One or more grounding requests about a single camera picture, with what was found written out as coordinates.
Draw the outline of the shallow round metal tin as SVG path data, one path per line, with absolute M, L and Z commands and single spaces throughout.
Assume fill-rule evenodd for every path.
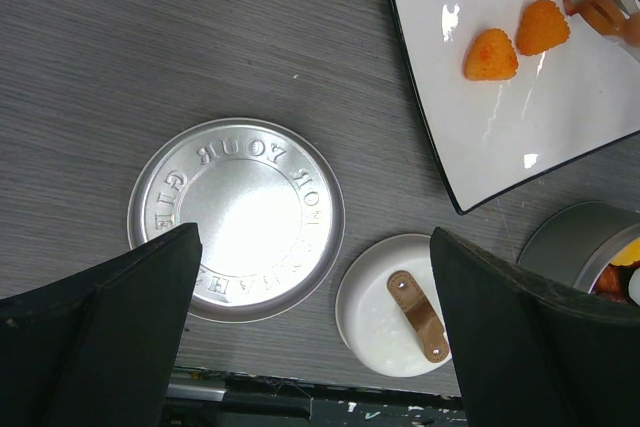
M 603 270 L 629 245 L 639 247 L 639 214 L 604 202 L 572 205 L 550 217 L 526 243 L 518 264 L 591 293 Z M 626 281 L 629 305 L 639 304 L 639 262 Z

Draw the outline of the white square plate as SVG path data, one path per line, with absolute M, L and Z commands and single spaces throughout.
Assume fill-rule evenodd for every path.
M 460 213 L 639 129 L 638 62 L 579 18 L 570 20 L 566 43 L 520 57 L 513 78 L 464 77 L 475 37 L 489 28 L 514 36 L 532 1 L 391 0 L 432 149 Z

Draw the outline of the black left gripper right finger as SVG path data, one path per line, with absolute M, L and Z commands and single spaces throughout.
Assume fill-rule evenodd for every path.
M 443 228 L 431 262 L 471 426 L 636 426 L 639 310 Z

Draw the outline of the yellow corn piece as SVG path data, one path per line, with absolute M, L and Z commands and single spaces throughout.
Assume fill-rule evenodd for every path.
M 617 267 L 631 267 L 639 262 L 640 252 L 636 245 L 629 245 L 621 250 L 612 260 L 611 264 Z

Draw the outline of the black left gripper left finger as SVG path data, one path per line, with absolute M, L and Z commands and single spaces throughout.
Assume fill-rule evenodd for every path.
M 3 299 L 2 425 L 158 425 L 200 261 L 186 223 Z

